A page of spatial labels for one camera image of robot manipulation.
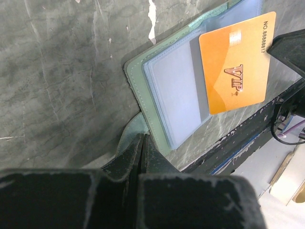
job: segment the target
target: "gray marble table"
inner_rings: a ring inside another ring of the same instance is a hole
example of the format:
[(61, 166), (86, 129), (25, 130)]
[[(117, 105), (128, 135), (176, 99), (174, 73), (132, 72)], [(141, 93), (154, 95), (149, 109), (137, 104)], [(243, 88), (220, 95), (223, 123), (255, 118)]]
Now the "gray marble table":
[[(0, 168), (108, 161), (140, 111), (123, 64), (223, 1), (2, 0)], [(276, 34), (305, 27), (304, 0), (264, 8)], [(168, 159), (182, 169), (297, 79), (272, 59), (265, 103), (213, 116)]]

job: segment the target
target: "orange card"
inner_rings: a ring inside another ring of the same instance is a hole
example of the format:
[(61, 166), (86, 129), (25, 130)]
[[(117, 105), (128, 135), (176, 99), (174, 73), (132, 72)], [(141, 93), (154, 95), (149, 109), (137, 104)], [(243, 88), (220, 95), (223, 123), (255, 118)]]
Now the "orange card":
[(211, 114), (265, 100), (275, 29), (270, 12), (199, 37)]

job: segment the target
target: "purple cable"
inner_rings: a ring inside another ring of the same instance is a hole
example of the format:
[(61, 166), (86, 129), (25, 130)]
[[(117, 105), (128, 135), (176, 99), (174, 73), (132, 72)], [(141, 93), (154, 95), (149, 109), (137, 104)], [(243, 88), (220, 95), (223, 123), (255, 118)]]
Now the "purple cable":
[(300, 125), (305, 123), (305, 119), (301, 122), (299, 122), (298, 124), (295, 124), (293, 127), (291, 127), (289, 130), (286, 130), (285, 132), (281, 133), (278, 135), (278, 137), (284, 137), (286, 136), (286, 134), (290, 133), (291, 131), (293, 131), (294, 129), (298, 128)]

